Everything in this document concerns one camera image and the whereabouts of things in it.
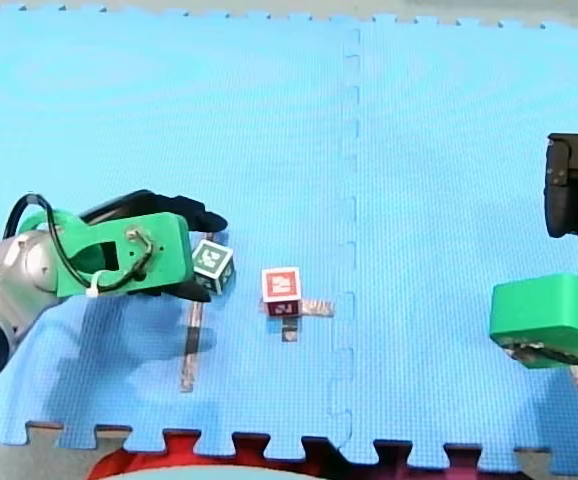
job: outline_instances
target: black cable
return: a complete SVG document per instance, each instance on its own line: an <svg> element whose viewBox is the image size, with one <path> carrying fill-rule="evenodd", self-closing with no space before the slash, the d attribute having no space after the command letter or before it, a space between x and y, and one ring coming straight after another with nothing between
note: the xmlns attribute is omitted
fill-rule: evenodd
<svg viewBox="0 0 578 480"><path fill-rule="evenodd" d="M564 363L566 365L575 365L578 367L578 357L575 357L569 353L559 352L550 348L536 347L531 345L520 345L512 350L515 353L520 354L532 354L553 362Z"/></svg>
<svg viewBox="0 0 578 480"><path fill-rule="evenodd" d="M47 226L49 229L49 235L51 236L51 241L53 242L54 247L56 248L56 252L58 253L58 257L60 257L60 261L65 266L69 274L85 288L89 288L91 286L91 282L84 278L80 272L73 266L73 263L67 256L64 247L62 246L62 242L60 241L60 237L58 236L58 230L56 227L56 218L54 216L53 208L51 204L45 200L42 195L37 193L29 193L21 197L11 209L11 213L9 214L9 218L7 219L7 224L5 226L5 232L3 235L3 240L7 238L14 237L18 231L18 224L20 223L20 219L22 218L22 214L26 210L29 205L38 205L41 207L45 213L47 214ZM131 269L123 275L118 281L112 283L111 285L104 285L99 286L98 291L101 293L112 292L117 290L127 283L129 283L134 278L138 277L139 275L143 275L143 269L146 263L151 258L153 253L152 245L141 235L136 232L136 236L138 236L141 240L143 240L147 246L145 254L133 264Z"/></svg>

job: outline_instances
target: blue foam mat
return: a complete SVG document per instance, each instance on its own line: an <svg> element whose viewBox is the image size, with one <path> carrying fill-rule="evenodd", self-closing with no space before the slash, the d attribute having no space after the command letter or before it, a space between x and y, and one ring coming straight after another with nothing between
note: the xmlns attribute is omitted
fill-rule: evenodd
<svg viewBox="0 0 578 480"><path fill-rule="evenodd" d="M493 285L578 273L540 204L546 135L578 131L578 31L98 11L0 13L0 228L26 190L74 211L182 192L230 220L238 278L207 310L191 395L185 303L47 313L0 377L0 441L53 422L86 448L126 425L127 448L154 451L163 429L197 429L216 455L251 432L298 459L319 436L361 463L409 441L426 468L469 444L492 471L545 448L578 474L568 374L487 339ZM339 307L296 344L257 312L259 270L286 264Z"/></svg>

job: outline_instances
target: gray floor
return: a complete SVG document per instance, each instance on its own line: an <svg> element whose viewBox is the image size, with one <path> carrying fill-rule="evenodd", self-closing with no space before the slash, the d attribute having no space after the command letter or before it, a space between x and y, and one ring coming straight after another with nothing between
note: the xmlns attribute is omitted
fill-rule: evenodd
<svg viewBox="0 0 578 480"><path fill-rule="evenodd" d="M34 0L27 3L33 8L43 3L59 1ZM64 2L76 8L80 2ZM316 18L332 14L349 14L369 19L375 13L396 13L402 20L411 20L416 15L435 15L450 23L459 17L477 17L485 24L495 24L502 18L516 18L527 25L539 25L542 21L556 20L578 26L578 0L134 0L107 3L109 10L122 5L143 6L152 10L176 6L192 13L211 9L226 9L234 15L249 10L264 10L275 16L292 11L309 11ZM74 452L53 448L55 433L33 432L27 447L3 447L0 445L0 480L18 479L61 479L80 480L91 465L105 453L118 448L118 440L101 440L99 449L93 452ZM548 454L521 454L524 471L534 480L550 480L545 472L549 463Z"/></svg>

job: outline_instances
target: red cube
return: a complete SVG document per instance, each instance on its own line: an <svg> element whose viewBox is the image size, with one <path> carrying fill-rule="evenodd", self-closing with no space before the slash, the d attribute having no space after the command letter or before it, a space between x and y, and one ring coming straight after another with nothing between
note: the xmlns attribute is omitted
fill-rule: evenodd
<svg viewBox="0 0 578 480"><path fill-rule="evenodd" d="M301 314L302 292L296 267L270 268L262 271L262 301L272 317L295 317Z"/></svg>

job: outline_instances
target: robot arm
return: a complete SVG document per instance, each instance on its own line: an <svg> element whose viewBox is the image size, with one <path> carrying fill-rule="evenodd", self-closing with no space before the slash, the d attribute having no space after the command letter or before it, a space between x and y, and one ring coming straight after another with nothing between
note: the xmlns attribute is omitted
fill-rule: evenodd
<svg viewBox="0 0 578 480"><path fill-rule="evenodd" d="M27 218L28 205L43 212ZM47 224L47 230L41 225ZM227 222L185 197L140 190L82 215L54 211L39 195L14 206L0 242L0 372L33 323L66 298L87 293L160 295L199 302L189 231Z"/></svg>
<svg viewBox="0 0 578 480"><path fill-rule="evenodd" d="M578 236L578 134L551 134L544 207L549 235ZM578 277L523 280L494 289L491 338L530 368L578 366Z"/></svg>

